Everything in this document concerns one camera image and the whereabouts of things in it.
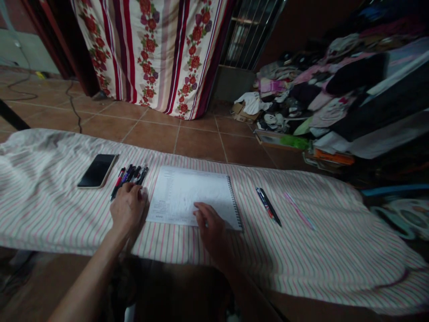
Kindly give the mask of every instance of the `hand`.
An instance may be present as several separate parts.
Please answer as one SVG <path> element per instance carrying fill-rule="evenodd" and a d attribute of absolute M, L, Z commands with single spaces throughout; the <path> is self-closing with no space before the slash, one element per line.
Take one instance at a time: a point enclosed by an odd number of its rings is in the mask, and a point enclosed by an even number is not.
<path fill-rule="evenodd" d="M 146 205 L 146 192 L 140 192 L 142 186 L 127 182 L 119 188 L 115 200 L 110 205 L 113 219 L 112 231 L 118 238 L 128 239 L 140 227 L 140 219 Z"/>
<path fill-rule="evenodd" d="M 227 241 L 225 222 L 212 206 L 206 203 L 194 203 L 194 206 L 198 208 L 193 214 L 197 218 L 202 243 L 220 270 L 225 272 L 234 264 L 234 255 Z"/>

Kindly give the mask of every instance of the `metal grille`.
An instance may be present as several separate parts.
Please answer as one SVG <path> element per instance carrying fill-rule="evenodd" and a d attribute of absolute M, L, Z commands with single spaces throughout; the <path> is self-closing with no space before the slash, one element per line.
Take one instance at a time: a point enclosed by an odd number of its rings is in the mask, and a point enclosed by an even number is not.
<path fill-rule="evenodd" d="M 286 0 L 243 0 L 237 3 L 220 66 L 253 70 Z"/>

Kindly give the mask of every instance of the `red floral pattern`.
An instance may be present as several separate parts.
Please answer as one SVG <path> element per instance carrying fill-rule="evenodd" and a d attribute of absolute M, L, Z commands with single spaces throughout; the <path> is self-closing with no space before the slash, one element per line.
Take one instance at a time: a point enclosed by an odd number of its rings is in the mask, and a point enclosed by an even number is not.
<path fill-rule="evenodd" d="M 200 56 L 197 54 L 198 46 L 201 44 L 201 40 L 211 32 L 213 22 L 211 20 L 211 1 L 202 0 L 204 3 L 203 8 L 200 13 L 195 15 L 195 26 L 190 35 L 186 36 L 186 44 L 189 46 L 189 60 L 187 62 L 187 67 L 189 69 L 189 74 L 185 77 L 185 84 L 181 89 L 177 91 L 179 97 L 179 104 L 177 105 L 177 110 L 179 115 L 177 118 L 185 119 L 187 113 L 190 112 L 188 105 L 184 104 L 185 98 L 188 97 L 193 91 L 198 88 L 198 68 L 201 66 Z"/>
<path fill-rule="evenodd" d="M 107 71 L 106 62 L 108 59 L 111 59 L 110 52 L 105 46 L 104 40 L 101 38 L 100 27 L 96 23 L 94 16 L 91 14 L 91 1 L 81 0 L 78 6 L 81 12 L 79 17 L 82 18 L 86 28 L 89 31 L 89 38 L 92 45 L 92 47 L 89 49 L 89 53 L 91 55 L 95 73 L 97 74 L 101 88 L 106 93 L 106 95 L 109 96 L 110 78 L 103 75 L 103 72 Z"/>
<path fill-rule="evenodd" d="M 160 13 L 155 9 L 154 4 L 150 0 L 137 1 L 140 4 L 140 11 L 142 12 L 140 22 L 145 26 L 146 31 L 141 41 L 143 50 L 137 59 L 137 63 L 142 67 L 144 73 L 143 79 L 146 81 L 146 86 L 143 89 L 143 98 L 139 101 L 139 104 L 150 107 L 152 98 L 156 95 L 154 88 L 159 76 L 158 72 L 152 67 L 151 59 L 154 58 L 153 53 L 158 47 L 155 34 L 157 32 L 156 25 L 160 21 Z"/>

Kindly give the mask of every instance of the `spiral binding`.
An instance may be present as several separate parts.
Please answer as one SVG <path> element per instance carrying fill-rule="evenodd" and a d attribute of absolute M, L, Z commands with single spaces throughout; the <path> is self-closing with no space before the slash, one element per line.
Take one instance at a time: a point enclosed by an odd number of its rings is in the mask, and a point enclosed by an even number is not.
<path fill-rule="evenodd" d="M 234 196 L 234 191 L 232 190 L 231 177 L 227 176 L 227 179 L 228 179 L 229 191 L 231 192 L 232 203 L 234 204 L 234 209 L 236 210 L 236 217 L 237 217 L 237 221 L 238 221 L 238 226 L 241 229 L 243 229 L 243 222 L 241 221 L 240 213 L 238 212 L 236 198 Z"/>

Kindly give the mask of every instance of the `striped curtain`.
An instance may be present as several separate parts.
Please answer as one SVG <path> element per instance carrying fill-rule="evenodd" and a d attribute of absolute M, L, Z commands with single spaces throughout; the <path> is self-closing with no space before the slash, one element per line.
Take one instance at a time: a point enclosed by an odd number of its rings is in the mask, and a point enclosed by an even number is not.
<path fill-rule="evenodd" d="M 108 97 L 204 115 L 235 0 L 71 0 Z"/>

